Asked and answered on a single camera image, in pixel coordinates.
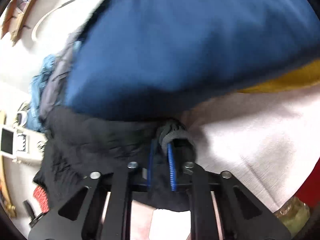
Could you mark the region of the black quilted jacket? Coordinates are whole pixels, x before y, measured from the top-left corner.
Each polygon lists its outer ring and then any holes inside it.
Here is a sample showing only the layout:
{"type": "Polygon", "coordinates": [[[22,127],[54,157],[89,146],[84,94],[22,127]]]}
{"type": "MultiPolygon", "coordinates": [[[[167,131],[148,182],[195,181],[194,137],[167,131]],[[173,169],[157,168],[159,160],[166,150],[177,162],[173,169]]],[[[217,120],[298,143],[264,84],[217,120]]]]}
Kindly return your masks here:
{"type": "Polygon", "coordinates": [[[194,143],[178,120],[107,121],[59,106],[48,114],[45,127],[48,140],[34,182],[46,192],[49,207],[64,200],[93,171],[111,173],[131,160],[147,166],[153,147],[151,191],[135,193],[134,200],[157,209],[189,209],[187,194],[171,190],[166,160],[167,144],[172,142],[192,148],[191,158],[196,158],[194,143]]]}

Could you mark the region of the red patterned pillow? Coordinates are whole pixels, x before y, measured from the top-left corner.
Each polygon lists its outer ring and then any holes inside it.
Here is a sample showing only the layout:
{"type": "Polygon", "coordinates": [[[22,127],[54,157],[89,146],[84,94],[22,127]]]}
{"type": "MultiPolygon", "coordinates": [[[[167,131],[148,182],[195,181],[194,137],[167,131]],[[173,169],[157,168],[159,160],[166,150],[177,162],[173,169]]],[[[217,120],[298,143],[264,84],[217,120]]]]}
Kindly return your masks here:
{"type": "Polygon", "coordinates": [[[35,188],[35,190],[33,192],[33,197],[38,202],[42,213],[47,213],[50,210],[49,205],[48,205],[47,194],[44,191],[44,189],[42,187],[40,187],[39,185],[35,188]]]}

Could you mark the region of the pink polka dot bedspread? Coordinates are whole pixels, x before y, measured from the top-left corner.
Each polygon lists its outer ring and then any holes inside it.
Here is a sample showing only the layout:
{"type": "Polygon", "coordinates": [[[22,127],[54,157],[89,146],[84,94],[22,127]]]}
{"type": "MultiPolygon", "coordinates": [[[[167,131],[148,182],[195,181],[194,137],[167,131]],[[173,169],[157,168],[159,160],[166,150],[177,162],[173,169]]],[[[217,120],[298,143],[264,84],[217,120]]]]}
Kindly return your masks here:
{"type": "Polygon", "coordinates": [[[291,232],[317,225],[318,212],[296,195],[319,160],[319,86],[280,93],[234,93],[180,117],[197,163],[230,171],[291,232]]]}

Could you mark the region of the white medical machine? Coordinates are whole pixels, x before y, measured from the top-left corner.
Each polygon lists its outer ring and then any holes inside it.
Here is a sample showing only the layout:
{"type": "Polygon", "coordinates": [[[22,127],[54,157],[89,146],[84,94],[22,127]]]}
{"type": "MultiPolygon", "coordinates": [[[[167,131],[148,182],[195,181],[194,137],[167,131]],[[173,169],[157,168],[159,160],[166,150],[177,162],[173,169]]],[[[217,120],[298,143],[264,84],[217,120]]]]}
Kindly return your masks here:
{"type": "Polygon", "coordinates": [[[39,164],[46,142],[43,133],[1,125],[1,155],[13,161],[39,164]]]}

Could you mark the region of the light blue blanket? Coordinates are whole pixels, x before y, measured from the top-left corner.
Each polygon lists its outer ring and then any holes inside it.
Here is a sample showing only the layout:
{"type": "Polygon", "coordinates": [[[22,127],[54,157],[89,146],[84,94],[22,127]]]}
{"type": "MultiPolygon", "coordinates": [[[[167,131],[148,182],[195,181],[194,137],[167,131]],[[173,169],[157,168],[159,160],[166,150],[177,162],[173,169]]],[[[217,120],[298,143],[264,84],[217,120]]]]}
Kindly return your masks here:
{"type": "Polygon", "coordinates": [[[54,71],[56,57],[48,55],[44,58],[42,66],[37,75],[31,80],[31,100],[27,112],[26,128],[35,132],[44,133],[45,129],[40,121],[40,103],[42,93],[54,71]]]}

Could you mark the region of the grey blanket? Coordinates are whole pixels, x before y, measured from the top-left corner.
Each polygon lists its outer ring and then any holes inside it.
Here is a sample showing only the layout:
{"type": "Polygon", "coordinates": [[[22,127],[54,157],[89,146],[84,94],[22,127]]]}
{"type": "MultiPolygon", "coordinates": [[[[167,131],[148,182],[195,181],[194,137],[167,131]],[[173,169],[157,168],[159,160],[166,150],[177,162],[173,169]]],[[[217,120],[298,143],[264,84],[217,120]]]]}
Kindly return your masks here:
{"type": "Polygon", "coordinates": [[[64,90],[67,76],[71,70],[73,56],[78,49],[78,37],[82,32],[82,27],[77,28],[67,38],[63,49],[56,55],[53,73],[50,74],[47,84],[41,95],[39,120],[44,122],[49,112],[56,106],[63,104],[64,90]]]}

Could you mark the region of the yellow garment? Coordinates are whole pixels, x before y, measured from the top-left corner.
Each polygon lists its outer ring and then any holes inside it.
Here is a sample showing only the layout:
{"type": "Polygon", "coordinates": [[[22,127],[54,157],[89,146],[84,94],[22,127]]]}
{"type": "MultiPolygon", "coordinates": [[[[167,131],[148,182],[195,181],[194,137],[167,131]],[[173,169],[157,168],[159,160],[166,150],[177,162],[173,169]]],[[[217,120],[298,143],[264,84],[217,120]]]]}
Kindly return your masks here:
{"type": "Polygon", "coordinates": [[[302,68],[293,70],[278,78],[238,90],[238,93],[278,93],[319,85],[320,60],[314,60],[302,68]]]}

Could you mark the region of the navy blue folded garment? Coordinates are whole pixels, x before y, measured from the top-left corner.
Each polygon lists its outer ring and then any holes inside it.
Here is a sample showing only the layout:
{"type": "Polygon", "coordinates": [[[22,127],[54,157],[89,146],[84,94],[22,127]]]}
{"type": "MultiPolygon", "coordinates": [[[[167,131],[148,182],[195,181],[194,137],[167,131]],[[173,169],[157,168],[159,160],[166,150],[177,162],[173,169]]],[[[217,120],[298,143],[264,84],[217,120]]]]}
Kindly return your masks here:
{"type": "Polygon", "coordinates": [[[319,57],[319,0],[103,0],[78,40],[65,105],[153,119],[319,57]]]}

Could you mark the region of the wooden shelf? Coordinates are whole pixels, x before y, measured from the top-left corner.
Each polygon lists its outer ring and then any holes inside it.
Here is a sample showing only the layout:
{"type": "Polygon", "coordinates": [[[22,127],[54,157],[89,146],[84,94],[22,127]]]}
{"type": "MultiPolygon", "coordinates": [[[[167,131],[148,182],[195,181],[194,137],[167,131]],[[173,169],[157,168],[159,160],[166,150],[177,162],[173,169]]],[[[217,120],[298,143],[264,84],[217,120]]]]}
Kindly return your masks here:
{"type": "Polygon", "coordinates": [[[14,46],[22,36],[23,28],[29,27],[26,21],[37,0],[10,0],[4,10],[4,18],[1,25],[1,39],[10,34],[14,46]]]}

